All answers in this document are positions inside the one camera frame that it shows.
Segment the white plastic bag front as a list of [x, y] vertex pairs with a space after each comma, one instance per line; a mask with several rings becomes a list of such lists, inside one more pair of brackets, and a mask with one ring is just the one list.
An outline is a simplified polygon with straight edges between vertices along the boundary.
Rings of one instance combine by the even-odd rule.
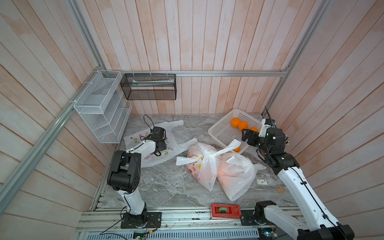
[[258, 170], [265, 170], [261, 164], [253, 164], [249, 158], [237, 153], [222, 155], [217, 179], [230, 201], [244, 195], [254, 181]]

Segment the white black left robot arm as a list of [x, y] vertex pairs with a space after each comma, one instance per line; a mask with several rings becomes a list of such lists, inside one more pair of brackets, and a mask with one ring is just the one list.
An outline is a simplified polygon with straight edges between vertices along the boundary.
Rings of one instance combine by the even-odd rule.
[[150, 134], [132, 149], [114, 153], [107, 184], [117, 191], [127, 207], [123, 219], [137, 228], [147, 225], [147, 206], [142, 200], [138, 185], [141, 177], [141, 163], [151, 154], [161, 156], [166, 146], [166, 130], [153, 127]]

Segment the white printed bag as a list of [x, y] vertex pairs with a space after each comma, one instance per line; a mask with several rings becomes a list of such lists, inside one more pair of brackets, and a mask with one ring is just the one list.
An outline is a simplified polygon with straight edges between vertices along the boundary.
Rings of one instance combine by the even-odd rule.
[[196, 138], [178, 144], [172, 129], [184, 124], [184, 121], [163, 122], [153, 130], [146, 128], [124, 137], [126, 151], [142, 155], [141, 167], [148, 168], [166, 162], [187, 151], [198, 143]]
[[217, 150], [211, 145], [197, 143], [189, 148], [187, 157], [177, 157], [176, 165], [186, 165], [193, 177], [204, 188], [212, 191], [217, 179], [221, 155], [238, 147], [241, 142], [234, 139], [222, 150]]

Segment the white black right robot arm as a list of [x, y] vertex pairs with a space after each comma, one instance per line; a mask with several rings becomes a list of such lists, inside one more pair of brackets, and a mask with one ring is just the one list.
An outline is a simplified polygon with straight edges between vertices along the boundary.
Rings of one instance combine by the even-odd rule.
[[258, 224], [272, 223], [295, 240], [352, 240], [355, 233], [325, 207], [306, 180], [296, 159], [285, 152], [286, 135], [281, 129], [268, 126], [263, 134], [242, 130], [242, 140], [256, 147], [264, 162], [284, 183], [294, 197], [304, 221], [284, 212], [272, 201], [258, 202], [254, 218]]

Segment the white printed bag back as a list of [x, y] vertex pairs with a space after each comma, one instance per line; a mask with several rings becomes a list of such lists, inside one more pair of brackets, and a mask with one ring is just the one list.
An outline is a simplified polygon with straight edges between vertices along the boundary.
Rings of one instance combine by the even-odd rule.
[[198, 143], [196, 138], [178, 144], [172, 129], [184, 124], [184, 121], [163, 122], [153, 130], [146, 128], [124, 137], [126, 151], [142, 155], [141, 167], [148, 168], [166, 162], [187, 151]]

